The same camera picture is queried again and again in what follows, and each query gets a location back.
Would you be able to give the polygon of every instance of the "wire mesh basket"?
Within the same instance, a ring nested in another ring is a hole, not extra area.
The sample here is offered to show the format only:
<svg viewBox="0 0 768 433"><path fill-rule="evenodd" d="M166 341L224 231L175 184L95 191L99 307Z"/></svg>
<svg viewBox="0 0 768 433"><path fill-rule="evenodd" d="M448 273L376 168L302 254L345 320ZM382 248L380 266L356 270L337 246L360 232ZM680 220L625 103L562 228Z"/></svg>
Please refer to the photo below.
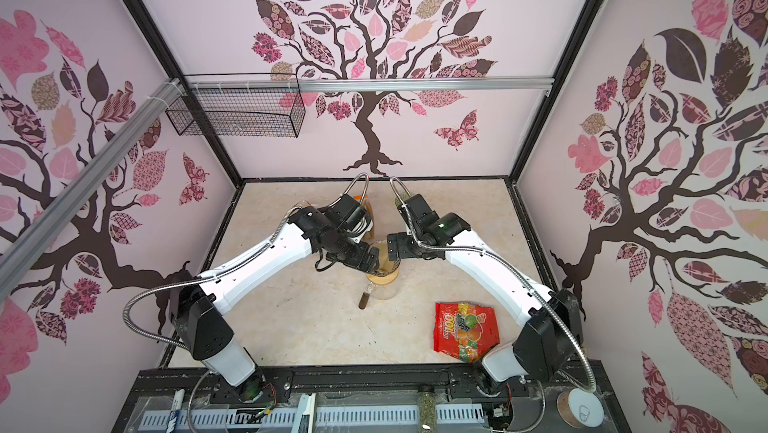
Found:
<svg viewBox="0 0 768 433"><path fill-rule="evenodd" d="M187 95L177 98L170 105L166 114L179 135L212 133L298 138L306 109L296 75L284 74L279 79L288 78L296 79L295 86L193 86ZM197 101L191 101L188 95L194 96ZM207 118L202 127L195 120L195 114L202 114Z"/></svg>

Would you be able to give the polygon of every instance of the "butterfly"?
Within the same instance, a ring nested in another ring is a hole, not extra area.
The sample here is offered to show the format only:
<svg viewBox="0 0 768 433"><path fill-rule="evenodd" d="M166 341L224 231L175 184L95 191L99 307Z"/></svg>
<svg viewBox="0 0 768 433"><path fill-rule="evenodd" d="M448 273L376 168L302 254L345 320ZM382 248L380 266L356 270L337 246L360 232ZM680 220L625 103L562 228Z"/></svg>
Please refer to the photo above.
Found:
<svg viewBox="0 0 768 433"><path fill-rule="evenodd" d="M181 191L179 205L188 204L190 201L200 201L205 198L205 189L200 184L205 183L208 173L205 173L202 167L196 167L194 161L184 154L184 169L187 170L187 176L190 182Z"/></svg>
<svg viewBox="0 0 768 433"><path fill-rule="evenodd" d="M478 122L477 110L469 112L467 116L462 120L462 126L456 128L438 128L435 133L440 138L448 140L448 144L458 151L458 145L464 143L464 138L467 140L478 139L478 129L475 127L475 123Z"/></svg>

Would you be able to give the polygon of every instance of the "wallpaper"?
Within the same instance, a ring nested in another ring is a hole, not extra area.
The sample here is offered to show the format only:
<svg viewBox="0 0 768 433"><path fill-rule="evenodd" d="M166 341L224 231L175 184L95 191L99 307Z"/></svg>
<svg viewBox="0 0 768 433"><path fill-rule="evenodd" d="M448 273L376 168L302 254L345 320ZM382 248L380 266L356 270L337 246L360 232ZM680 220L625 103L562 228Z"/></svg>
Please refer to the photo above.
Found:
<svg viewBox="0 0 768 433"><path fill-rule="evenodd" d="M765 428L766 12L610 0L524 173L633 431Z"/></svg>
<svg viewBox="0 0 768 433"><path fill-rule="evenodd" d="M584 2L191 0L199 8L223 13L215 24L192 28L186 12L169 0L145 1L186 72L263 72L275 79L295 72L301 82L546 76ZM212 48L203 48L212 43ZM298 139L227 136L223 141L247 177L338 178L360 170L379 175L508 174L540 94L303 94L306 118ZM293 95L280 104L288 111ZM505 135L488 136L491 130ZM254 161L266 152L270 161Z"/></svg>
<svg viewBox="0 0 768 433"><path fill-rule="evenodd" d="M158 101L148 95L164 81L120 0L69 1L77 7L0 6L3 250L139 105ZM201 138L178 137L165 116L149 127L0 305L4 431L112 426L137 371L156 365L161 351L124 326L123 305L197 273L232 193ZM168 333L167 310L168 295L159 294L134 319ZM45 415L35 414L40 398Z"/></svg>

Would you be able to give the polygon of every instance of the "red candy bag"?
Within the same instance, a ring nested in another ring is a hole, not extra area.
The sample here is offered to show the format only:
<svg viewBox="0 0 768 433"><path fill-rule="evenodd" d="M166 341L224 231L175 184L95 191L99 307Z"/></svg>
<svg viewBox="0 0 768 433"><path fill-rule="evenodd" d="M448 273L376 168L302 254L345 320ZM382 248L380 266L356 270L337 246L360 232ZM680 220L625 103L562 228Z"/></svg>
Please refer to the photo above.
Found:
<svg viewBox="0 0 768 433"><path fill-rule="evenodd" d="M490 306L435 304L435 351L470 363L497 344L496 313Z"/></svg>

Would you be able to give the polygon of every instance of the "tree mural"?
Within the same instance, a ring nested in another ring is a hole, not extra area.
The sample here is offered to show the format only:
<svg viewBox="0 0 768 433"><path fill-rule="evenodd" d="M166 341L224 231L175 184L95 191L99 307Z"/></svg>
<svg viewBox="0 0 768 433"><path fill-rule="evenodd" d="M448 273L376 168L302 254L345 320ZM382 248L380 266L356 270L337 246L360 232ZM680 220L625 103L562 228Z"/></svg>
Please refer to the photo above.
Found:
<svg viewBox="0 0 768 433"><path fill-rule="evenodd" d="M0 68L15 88L19 75L48 69L42 59L50 47L34 36L36 22L32 15L17 10L14 18L16 25L0 19L0 49L4 51ZM32 84L30 95L37 110L20 101L18 93L8 92L4 88L7 85L0 85L2 110L12 134L18 136L0 140L0 184L16 192L13 196L0 195L0 222L14 220L12 223L22 224L17 231L0 227L0 236L11 243L51 204L57 191L66 187L77 177L80 168L94 158L95 139L104 135L109 141L114 136L108 124L127 121L136 109L130 82L110 93L98 62L86 70L82 53L66 35L50 27L46 27L46 32L60 51L62 63ZM86 88L81 83L83 77ZM60 92L60 84L65 93ZM49 115L52 115L51 126L46 128L48 123L43 119ZM87 119L87 133L78 134L76 115L82 115L81 120ZM47 275L21 283L12 291L14 294L22 289L38 290L27 311L36 310L29 314L45 335L66 344L67 321L92 313L106 286L109 289L152 288L187 274L186 263L178 272L164 278L158 271L135 269L118 261L117 249L130 244L128 230L141 226L130 216L130 211L150 208L160 199L151 193L163 177L168 152L152 150L159 137L160 121L157 120L72 218L76 236L49 248L33 265L33 271L43 270ZM187 168L187 173L199 186L206 174L199 168L196 170L194 163L191 168L193 171ZM138 193L121 197L131 190ZM32 205L34 213L29 211ZM158 331L161 331L168 294L158 294L157 304L160 307Z"/></svg>
<svg viewBox="0 0 768 433"><path fill-rule="evenodd" d="M320 11L310 11L315 0L282 3L256 0L259 15L273 35L256 34L253 50L264 61L274 63L272 78L295 72L302 78L447 78L482 77L495 63L474 58L492 37L469 36L482 11L469 11L477 0L323 0ZM459 15L460 10L468 10ZM295 64L278 62L283 54L295 53ZM443 55L452 57L443 61ZM305 104L314 104L317 116L328 112L337 121L351 118L368 146L359 160L344 170L369 165L384 175L380 164L402 164L382 152L381 140L373 131L371 114L378 111L400 114L408 105L414 113L426 115L425 106L441 108L464 98L456 91L427 91L408 98L401 92L353 92L304 94ZM293 103L286 98L285 104ZM464 140L477 137L475 113L460 128L435 131L448 145L458 148Z"/></svg>
<svg viewBox="0 0 768 433"><path fill-rule="evenodd" d="M735 351L744 370L768 394L766 343L721 331L724 325L747 335L768 335L768 326L742 308L763 301L768 285L734 281L732 272L717 273L707 263L730 257L768 268L764 252L761 256L734 244L745 235L768 239L768 211L754 205L768 199L768 168L742 171L743 163L768 155L763 128L768 97L762 94L755 102L754 95L742 96L751 83L751 91L768 93L768 88L760 90L768 83L768 58L753 75L750 56L750 47L760 58L766 54L768 0L734 0L732 5L729 20L726 0L694 0L692 14L701 36L686 28L659 32L665 61L652 60L643 42L620 86L615 77L598 86L598 111L581 124L585 134L568 147L568 156L585 174L576 190L584 192L584 212L593 223L577 263L551 253L566 275L563 287L573 288L581 302L595 257L607 244L618 243L616 260L628 262L630 282L648 271L652 321L663 321L666 296L667 321L701 365L733 389L728 344L738 343ZM714 60L705 42L716 42ZM674 81L679 88L665 87L667 73L679 79ZM702 94L702 87L711 94ZM653 137L647 141L648 134ZM735 200L743 206L726 208ZM686 246L679 246L680 240ZM665 274L670 291L658 281ZM681 285L693 289L698 301L719 299L731 305L707 309L683 295Z"/></svg>

